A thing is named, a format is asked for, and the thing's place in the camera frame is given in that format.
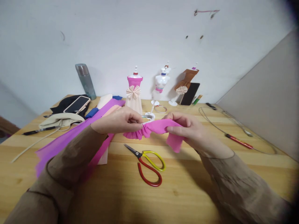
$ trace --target smartphone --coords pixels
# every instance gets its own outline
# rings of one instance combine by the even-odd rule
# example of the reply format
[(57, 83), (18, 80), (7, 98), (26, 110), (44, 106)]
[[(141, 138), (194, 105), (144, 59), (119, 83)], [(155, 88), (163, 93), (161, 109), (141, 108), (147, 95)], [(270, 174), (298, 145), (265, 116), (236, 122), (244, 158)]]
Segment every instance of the smartphone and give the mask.
[(82, 111), (86, 105), (90, 102), (90, 98), (86, 96), (79, 96), (70, 106), (68, 106), (63, 112), (64, 113), (75, 113), (78, 114)]
[(188, 89), (188, 91), (184, 94), (181, 102), (180, 102), (180, 105), (185, 105), (185, 106), (190, 106), (193, 99), (194, 99), (194, 96), (199, 88), (199, 85), (200, 83), (195, 83), (195, 82), (192, 82), (190, 84), (190, 87)]

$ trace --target scissors handle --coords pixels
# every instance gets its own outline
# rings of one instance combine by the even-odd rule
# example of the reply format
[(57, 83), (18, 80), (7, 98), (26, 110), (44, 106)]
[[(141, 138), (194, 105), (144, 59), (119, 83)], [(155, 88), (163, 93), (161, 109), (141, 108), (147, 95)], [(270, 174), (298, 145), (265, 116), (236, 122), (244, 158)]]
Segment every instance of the scissors handle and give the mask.
[[(162, 162), (162, 168), (157, 167), (157, 165), (154, 164), (154, 162), (146, 155), (147, 153), (155, 154), (161, 160), (161, 162)], [(164, 160), (162, 159), (162, 157), (158, 153), (153, 152), (153, 151), (143, 151), (142, 152), (142, 156), (145, 157), (149, 161), (149, 163), (151, 165), (153, 165), (153, 167), (156, 168), (157, 170), (159, 170), (159, 171), (164, 171), (165, 170), (165, 167), (166, 167), (165, 166), (165, 162), (164, 162)]]
[(158, 187), (161, 185), (162, 183), (162, 177), (161, 177), (161, 174), (155, 170), (154, 168), (150, 167), (149, 165), (147, 165), (145, 162), (142, 161), (141, 157), (138, 158), (139, 162), (142, 163), (144, 166), (146, 166), (147, 168), (149, 168), (150, 170), (154, 171), (157, 175), (158, 175), (158, 181), (157, 182), (150, 182), (149, 180), (147, 180), (143, 173), (142, 173), (142, 169), (141, 169), (141, 165), (140, 163), (138, 163), (138, 170), (139, 170), (139, 174), (141, 176), (141, 178), (144, 180), (145, 183), (147, 183), (149, 186), (152, 186), (152, 187)]

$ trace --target hand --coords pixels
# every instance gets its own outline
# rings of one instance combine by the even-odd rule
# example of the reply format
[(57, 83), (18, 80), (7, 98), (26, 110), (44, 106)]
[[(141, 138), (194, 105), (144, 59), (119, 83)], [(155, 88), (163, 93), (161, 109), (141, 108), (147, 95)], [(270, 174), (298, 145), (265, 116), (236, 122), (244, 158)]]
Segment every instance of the hand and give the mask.
[(208, 132), (196, 117), (180, 112), (170, 112), (163, 119), (172, 119), (183, 127), (168, 127), (169, 133), (186, 137), (185, 142), (205, 157), (225, 159), (234, 152)]
[(139, 113), (129, 107), (122, 107), (117, 111), (100, 118), (90, 126), (100, 134), (125, 133), (141, 130), (143, 119)]

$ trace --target pink paper dress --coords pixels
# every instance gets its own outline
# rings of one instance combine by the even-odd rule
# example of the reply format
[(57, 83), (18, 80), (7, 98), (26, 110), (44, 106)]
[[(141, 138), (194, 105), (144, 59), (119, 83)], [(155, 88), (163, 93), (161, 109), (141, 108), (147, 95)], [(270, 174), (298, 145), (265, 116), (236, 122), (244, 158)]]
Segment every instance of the pink paper dress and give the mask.
[(137, 111), (140, 115), (142, 115), (142, 106), (141, 106), (141, 99), (139, 95), (141, 93), (140, 84), (142, 80), (143, 77), (131, 78), (128, 76), (129, 88), (126, 91), (127, 93), (126, 106)]

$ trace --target red and yellow scissors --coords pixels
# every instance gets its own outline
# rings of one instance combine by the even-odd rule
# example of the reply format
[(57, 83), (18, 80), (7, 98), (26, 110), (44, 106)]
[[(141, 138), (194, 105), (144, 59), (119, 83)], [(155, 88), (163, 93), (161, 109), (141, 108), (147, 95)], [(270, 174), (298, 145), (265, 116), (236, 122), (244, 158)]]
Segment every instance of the red and yellow scissors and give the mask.
[[(162, 177), (161, 177), (161, 174), (157, 170), (164, 171), (165, 167), (166, 167), (165, 166), (165, 162), (161, 158), (161, 156), (159, 154), (153, 152), (153, 151), (143, 151), (142, 153), (140, 153), (140, 152), (137, 152), (136, 150), (134, 150), (133, 148), (131, 148), (130, 146), (128, 146), (127, 144), (124, 144), (124, 145), (138, 158), (138, 160), (139, 160), (140, 163), (142, 163), (144, 166), (146, 166), (150, 170), (154, 171), (158, 175), (158, 177), (159, 177), (159, 180), (157, 182), (150, 182), (149, 180), (147, 180), (144, 177), (144, 175), (142, 173), (142, 169), (141, 169), (140, 163), (137, 163), (138, 164), (138, 170), (139, 170), (140, 176), (144, 180), (144, 182), (147, 183), (148, 185), (152, 186), (152, 187), (158, 187), (158, 186), (160, 186), (161, 183), (162, 183)], [(162, 162), (162, 168), (157, 167), (157, 165), (154, 164), (154, 162), (151, 161), (151, 159), (146, 155), (147, 153), (153, 153), (153, 154), (155, 154), (161, 160), (161, 162)], [(141, 159), (142, 156), (145, 157), (149, 161), (149, 163), (151, 165), (153, 165), (153, 167), (156, 168), (157, 170), (155, 170), (154, 168), (150, 167), (145, 162), (143, 162), (142, 159)]]

